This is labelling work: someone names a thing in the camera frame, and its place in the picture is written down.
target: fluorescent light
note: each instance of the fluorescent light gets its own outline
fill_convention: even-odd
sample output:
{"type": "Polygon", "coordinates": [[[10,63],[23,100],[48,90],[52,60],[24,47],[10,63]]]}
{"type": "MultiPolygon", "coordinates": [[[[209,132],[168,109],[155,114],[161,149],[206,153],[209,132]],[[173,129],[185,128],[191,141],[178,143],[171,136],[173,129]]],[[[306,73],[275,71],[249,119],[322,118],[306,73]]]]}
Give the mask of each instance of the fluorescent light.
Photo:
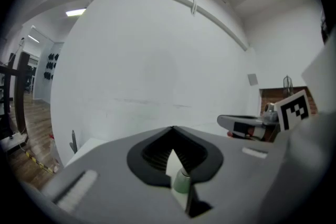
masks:
{"type": "Polygon", "coordinates": [[[68,15],[68,17],[69,16],[78,16],[78,15],[82,15],[85,10],[86,10],[86,8],[70,10],[70,11],[66,12],[66,14],[68,15]]]}
{"type": "Polygon", "coordinates": [[[35,38],[31,37],[30,35],[28,35],[28,37],[30,37],[32,40],[36,41],[37,43],[40,43],[40,41],[36,40],[35,38]]]}

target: brick wall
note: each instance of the brick wall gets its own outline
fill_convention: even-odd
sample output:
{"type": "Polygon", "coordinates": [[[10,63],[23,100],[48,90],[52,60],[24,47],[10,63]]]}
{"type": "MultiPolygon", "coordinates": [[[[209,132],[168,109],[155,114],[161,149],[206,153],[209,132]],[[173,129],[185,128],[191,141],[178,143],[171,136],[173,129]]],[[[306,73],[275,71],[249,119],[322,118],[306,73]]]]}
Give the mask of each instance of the brick wall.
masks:
{"type": "MultiPolygon", "coordinates": [[[[311,110],[311,114],[315,115],[318,111],[316,108],[316,104],[308,90],[307,87],[295,87],[293,89],[294,93],[297,93],[301,90],[305,90],[307,93],[308,97],[308,102],[311,110]]],[[[284,95],[282,93],[283,88],[280,89],[263,89],[262,94],[261,94],[261,114],[264,111],[265,105],[267,103],[276,103],[282,99],[284,99],[284,95]]]]}

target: ceiling light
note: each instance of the ceiling light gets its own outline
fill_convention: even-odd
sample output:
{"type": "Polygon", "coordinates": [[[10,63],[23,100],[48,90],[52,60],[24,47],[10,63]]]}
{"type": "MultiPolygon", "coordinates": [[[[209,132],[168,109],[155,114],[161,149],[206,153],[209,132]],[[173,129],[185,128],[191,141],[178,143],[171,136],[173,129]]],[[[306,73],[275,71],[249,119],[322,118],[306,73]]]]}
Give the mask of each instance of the ceiling light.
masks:
{"type": "Polygon", "coordinates": [[[31,37],[30,35],[28,35],[28,37],[30,37],[32,40],[36,41],[37,43],[40,43],[40,41],[36,40],[35,38],[31,37]]]}
{"type": "Polygon", "coordinates": [[[68,15],[68,17],[69,16],[78,16],[78,15],[82,15],[85,10],[86,10],[86,8],[70,10],[70,11],[66,12],[66,14],[68,15]]]}

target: wooden floor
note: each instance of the wooden floor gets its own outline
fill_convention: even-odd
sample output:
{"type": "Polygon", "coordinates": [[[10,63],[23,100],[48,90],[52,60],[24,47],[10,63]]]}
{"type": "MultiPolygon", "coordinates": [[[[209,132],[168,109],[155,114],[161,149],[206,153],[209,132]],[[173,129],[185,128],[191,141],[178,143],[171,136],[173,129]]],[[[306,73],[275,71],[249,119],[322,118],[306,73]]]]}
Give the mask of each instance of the wooden floor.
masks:
{"type": "MultiPolygon", "coordinates": [[[[11,102],[10,105],[11,118],[16,125],[14,103],[11,102]]],[[[55,165],[49,153],[49,134],[53,132],[51,129],[50,105],[42,100],[32,100],[32,95],[25,93],[24,110],[29,140],[23,149],[39,162],[54,168],[55,165]]],[[[22,150],[10,154],[8,161],[19,180],[30,183],[37,189],[41,189],[52,178],[52,174],[41,169],[22,150]]]]}

